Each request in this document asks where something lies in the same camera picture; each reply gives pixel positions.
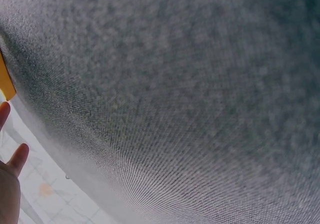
finger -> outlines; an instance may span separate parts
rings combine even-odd
[[[18,177],[24,167],[29,154],[29,147],[27,144],[21,144],[18,149],[14,152],[11,159],[7,162],[13,175]]]
[[[10,113],[10,105],[7,102],[3,102],[0,106],[0,130],[4,126]]]

gray fabric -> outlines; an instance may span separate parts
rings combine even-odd
[[[14,105],[119,223],[320,223],[319,0],[0,0]]]

orange object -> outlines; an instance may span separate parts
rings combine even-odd
[[[11,100],[16,92],[14,84],[10,78],[9,72],[5,65],[4,58],[0,52],[0,90],[4,94],[6,101]]]

hand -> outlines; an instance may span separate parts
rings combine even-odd
[[[0,131],[10,113],[6,102],[0,106]],[[5,164],[0,161],[0,223],[17,224],[20,211],[20,184],[18,176],[26,163],[29,153],[27,144],[21,144]]]

